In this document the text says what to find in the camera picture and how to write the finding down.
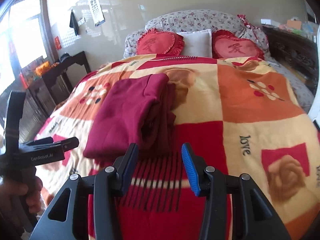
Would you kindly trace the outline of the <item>person's left hand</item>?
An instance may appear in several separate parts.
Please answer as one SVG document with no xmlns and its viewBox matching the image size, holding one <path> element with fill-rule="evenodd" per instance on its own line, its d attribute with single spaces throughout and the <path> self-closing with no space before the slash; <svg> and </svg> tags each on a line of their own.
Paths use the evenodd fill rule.
<svg viewBox="0 0 320 240">
<path fill-rule="evenodd" d="M 41 210 L 41 190 L 43 183 L 39 177 L 34 179 L 35 189 L 28 192 L 28 186 L 24 183 L 13 181 L 9 178 L 1 178 L 1 214 L 14 224 L 20 221 L 13 210 L 12 197 L 26 196 L 27 207 L 31 214 L 36 214 Z"/>
</svg>

